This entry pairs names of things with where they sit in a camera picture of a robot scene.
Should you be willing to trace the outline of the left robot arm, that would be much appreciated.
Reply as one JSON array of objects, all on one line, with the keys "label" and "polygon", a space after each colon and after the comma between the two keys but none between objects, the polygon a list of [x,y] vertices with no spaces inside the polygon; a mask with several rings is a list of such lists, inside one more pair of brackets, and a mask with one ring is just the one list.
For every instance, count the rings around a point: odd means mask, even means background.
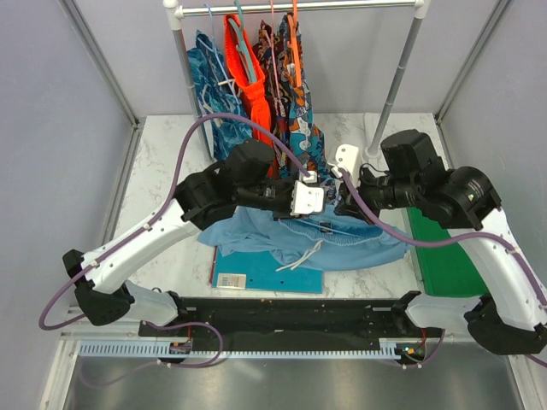
[{"label": "left robot arm", "polygon": [[239,206],[294,217],[302,182],[268,177],[273,159],[265,143],[242,143],[226,160],[189,174],[151,216],[104,249],[68,251],[63,262],[76,280],[74,294],[84,316],[94,326],[133,318],[158,325],[169,336],[184,332],[188,317],[181,298],[136,285],[130,276],[176,243],[231,218]]}]

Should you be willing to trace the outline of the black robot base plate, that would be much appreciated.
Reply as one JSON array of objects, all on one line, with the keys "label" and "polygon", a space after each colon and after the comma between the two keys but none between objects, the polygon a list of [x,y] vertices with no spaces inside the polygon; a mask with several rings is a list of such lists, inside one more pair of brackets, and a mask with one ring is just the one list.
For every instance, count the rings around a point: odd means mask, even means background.
[{"label": "black robot base plate", "polygon": [[440,337],[403,314],[397,299],[186,298],[184,312],[167,331],[140,324],[141,337],[191,337],[199,348],[319,350],[372,349],[383,339],[398,342]]}]

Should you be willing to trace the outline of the light blue shorts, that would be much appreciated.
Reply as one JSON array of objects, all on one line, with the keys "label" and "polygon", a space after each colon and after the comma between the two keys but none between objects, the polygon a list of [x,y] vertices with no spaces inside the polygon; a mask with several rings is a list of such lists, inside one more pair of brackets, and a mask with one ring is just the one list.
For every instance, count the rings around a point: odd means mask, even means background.
[{"label": "light blue shorts", "polygon": [[[292,232],[291,220],[334,221],[339,224],[363,224],[377,228],[379,235],[361,243],[337,244],[312,240]],[[306,219],[279,219],[270,211],[238,208],[233,217],[214,223],[202,231],[198,241],[216,246],[221,254],[268,252],[282,270],[305,267],[319,271],[352,271],[382,266],[401,260],[410,248],[376,225],[350,216],[336,215],[332,206],[322,214]]]}]

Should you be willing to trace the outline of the light blue wire hanger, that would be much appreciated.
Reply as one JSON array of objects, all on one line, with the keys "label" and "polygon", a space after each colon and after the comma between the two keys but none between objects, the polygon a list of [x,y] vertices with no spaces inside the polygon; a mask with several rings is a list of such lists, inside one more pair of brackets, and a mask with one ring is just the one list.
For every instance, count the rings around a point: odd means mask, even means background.
[{"label": "light blue wire hanger", "polygon": [[363,224],[339,224],[334,221],[291,220],[286,226],[294,233],[312,240],[325,240],[329,243],[361,243],[376,238],[377,228]]}]

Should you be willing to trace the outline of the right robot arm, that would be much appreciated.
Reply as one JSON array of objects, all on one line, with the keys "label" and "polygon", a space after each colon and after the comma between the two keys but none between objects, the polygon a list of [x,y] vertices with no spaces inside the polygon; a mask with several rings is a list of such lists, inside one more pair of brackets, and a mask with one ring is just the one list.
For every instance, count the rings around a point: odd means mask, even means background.
[{"label": "right robot arm", "polygon": [[[475,167],[448,169],[431,138],[415,129],[380,144],[388,167],[374,176],[358,147],[341,144],[332,173],[341,179],[337,214],[354,216],[416,248],[455,243],[486,285],[482,296],[441,297],[411,291],[391,315],[393,330],[411,336],[437,328],[470,336],[493,354],[531,357],[546,348],[546,288],[530,267],[509,227],[489,178]],[[416,208],[449,238],[424,242],[404,236],[379,219],[382,210]]]}]

